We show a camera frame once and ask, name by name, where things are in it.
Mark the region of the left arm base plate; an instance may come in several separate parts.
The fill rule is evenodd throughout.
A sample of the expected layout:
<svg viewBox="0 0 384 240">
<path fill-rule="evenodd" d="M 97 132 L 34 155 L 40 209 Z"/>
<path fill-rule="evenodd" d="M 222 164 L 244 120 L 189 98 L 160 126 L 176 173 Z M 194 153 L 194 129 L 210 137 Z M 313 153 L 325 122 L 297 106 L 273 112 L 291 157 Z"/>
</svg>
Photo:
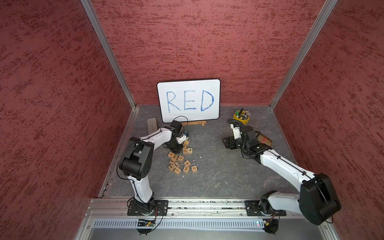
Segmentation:
<svg viewBox="0 0 384 240">
<path fill-rule="evenodd" d="M 168 200 L 150 200 L 148 203 L 142 203 L 137 200 L 130 201 L 128 205 L 128 216 L 166 216 L 168 211 Z"/>
</svg>

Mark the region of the wooden D letter block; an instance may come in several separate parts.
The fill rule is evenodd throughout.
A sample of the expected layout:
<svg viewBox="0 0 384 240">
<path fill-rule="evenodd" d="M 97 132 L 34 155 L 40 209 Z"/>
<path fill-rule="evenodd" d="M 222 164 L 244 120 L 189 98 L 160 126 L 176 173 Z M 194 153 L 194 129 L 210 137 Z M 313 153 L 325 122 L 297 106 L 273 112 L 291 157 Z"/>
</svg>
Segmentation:
<svg viewBox="0 0 384 240">
<path fill-rule="evenodd" d="M 184 161 L 184 159 L 185 159 L 185 157 L 180 155 L 180 156 L 178 156 L 177 161 L 182 163 Z"/>
</svg>

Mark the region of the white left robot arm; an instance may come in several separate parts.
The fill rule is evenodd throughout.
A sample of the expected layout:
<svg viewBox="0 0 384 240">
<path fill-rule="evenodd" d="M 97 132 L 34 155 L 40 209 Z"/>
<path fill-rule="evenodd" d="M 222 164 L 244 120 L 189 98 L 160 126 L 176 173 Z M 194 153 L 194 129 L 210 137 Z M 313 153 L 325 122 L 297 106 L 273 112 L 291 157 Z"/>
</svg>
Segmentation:
<svg viewBox="0 0 384 240">
<path fill-rule="evenodd" d="M 162 146 L 171 153 L 179 154 L 183 143 L 178 137 L 182 133 L 182 123 L 174 120 L 167 126 L 161 126 L 154 133 L 145 137 L 131 137 L 128 147 L 119 159 L 117 170 L 123 172 L 134 190 L 133 203 L 143 215 L 150 215 L 154 211 L 154 192 L 150 187 L 148 174 L 152 167 L 154 151 Z"/>
</svg>

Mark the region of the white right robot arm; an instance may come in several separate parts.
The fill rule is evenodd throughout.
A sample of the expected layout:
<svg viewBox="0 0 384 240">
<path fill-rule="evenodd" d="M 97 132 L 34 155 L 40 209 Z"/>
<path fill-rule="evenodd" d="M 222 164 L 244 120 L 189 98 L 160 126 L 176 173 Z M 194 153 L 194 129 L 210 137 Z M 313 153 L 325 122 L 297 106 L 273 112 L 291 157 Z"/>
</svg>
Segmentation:
<svg viewBox="0 0 384 240">
<path fill-rule="evenodd" d="M 236 120 L 229 120 L 233 136 L 223 138 L 226 149 L 240 150 L 247 160 L 254 160 L 288 181 L 297 191 L 287 194 L 270 191 L 261 196 L 257 209 L 273 217 L 278 211 L 303 215 L 310 223 L 320 225 L 341 210 L 335 187 L 324 173 L 315 174 L 284 158 L 261 140 L 261 133 Z"/>
</svg>

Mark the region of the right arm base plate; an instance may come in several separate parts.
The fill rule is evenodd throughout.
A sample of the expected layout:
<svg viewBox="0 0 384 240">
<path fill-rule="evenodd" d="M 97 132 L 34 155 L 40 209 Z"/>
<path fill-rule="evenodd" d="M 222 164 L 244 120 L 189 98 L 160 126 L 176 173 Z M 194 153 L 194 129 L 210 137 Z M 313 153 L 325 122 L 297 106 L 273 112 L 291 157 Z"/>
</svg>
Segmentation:
<svg viewBox="0 0 384 240">
<path fill-rule="evenodd" d="M 267 200 L 245 201 L 245 209 L 249 217 L 285 217 L 287 213 L 274 210 Z"/>
</svg>

